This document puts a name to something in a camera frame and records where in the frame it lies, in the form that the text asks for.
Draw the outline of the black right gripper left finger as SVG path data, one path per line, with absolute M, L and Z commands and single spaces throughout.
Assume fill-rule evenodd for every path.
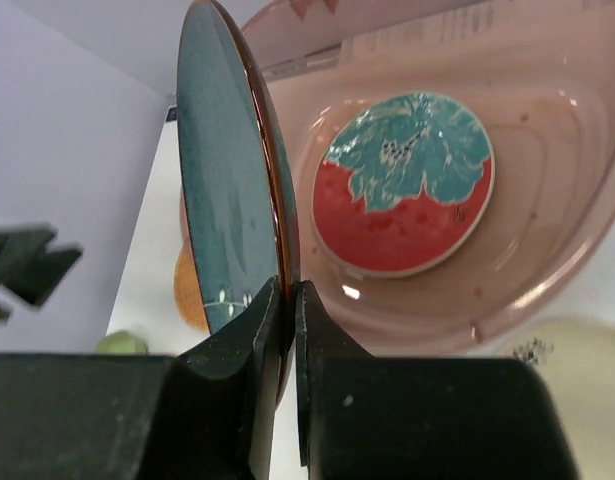
M 0 479 L 265 479 L 281 296 L 177 357 L 0 354 Z

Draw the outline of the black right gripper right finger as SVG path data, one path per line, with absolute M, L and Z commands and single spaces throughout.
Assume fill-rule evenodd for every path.
M 300 459 L 312 479 L 575 479 L 550 394 L 512 358 L 375 357 L 296 298 Z

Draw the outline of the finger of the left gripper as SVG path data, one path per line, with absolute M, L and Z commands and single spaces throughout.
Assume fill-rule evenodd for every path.
M 52 227 L 0 227 L 0 287 L 31 307 L 42 307 L 81 258 L 78 245 L 52 247 Z M 0 323 L 11 311 L 0 304 Z

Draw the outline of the light green plate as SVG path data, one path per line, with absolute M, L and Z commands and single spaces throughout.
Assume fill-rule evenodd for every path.
M 95 346 L 94 352 L 110 355 L 146 355 L 148 346 L 141 337 L 121 330 L 103 337 Z

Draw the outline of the woven bamboo round plate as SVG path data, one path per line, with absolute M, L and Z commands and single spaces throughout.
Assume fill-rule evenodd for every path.
M 174 300 L 181 318 L 192 328 L 208 332 L 203 299 L 196 268 L 187 243 L 184 243 L 176 262 L 173 278 Z

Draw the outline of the dark teal round plate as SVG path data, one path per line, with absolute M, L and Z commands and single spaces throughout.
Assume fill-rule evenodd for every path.
M 193 2 L 177 62 L 178 148 L 189 243 L 217 332 L 270 278 L 286 305 L 300 279 L 296 200 L 262 73 L 217 1 Z

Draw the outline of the cream plate with black flowers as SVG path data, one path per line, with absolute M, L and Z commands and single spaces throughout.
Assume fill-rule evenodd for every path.
M 560 317 L 501 347 L 547 385 L 582 479 L 615 479 L 615 327 Z

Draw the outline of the red plate with teal flower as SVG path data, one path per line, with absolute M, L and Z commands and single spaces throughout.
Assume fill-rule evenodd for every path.
M 476 114 L 434 92 L 359 112 L 327 146 L 311 192 L 318 244 L 361 275 L 402 278 L 446 260 L 490 202 L 494 148 Z

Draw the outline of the pink translucent plastic bin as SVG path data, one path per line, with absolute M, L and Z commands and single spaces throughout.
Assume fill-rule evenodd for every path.
M 211 333 L 312 281 L 367 350 L 497 337 L 615 216 L 615 1 L 489 1 L 297 60 L 196 1 L 177 64 L 186 246 Z

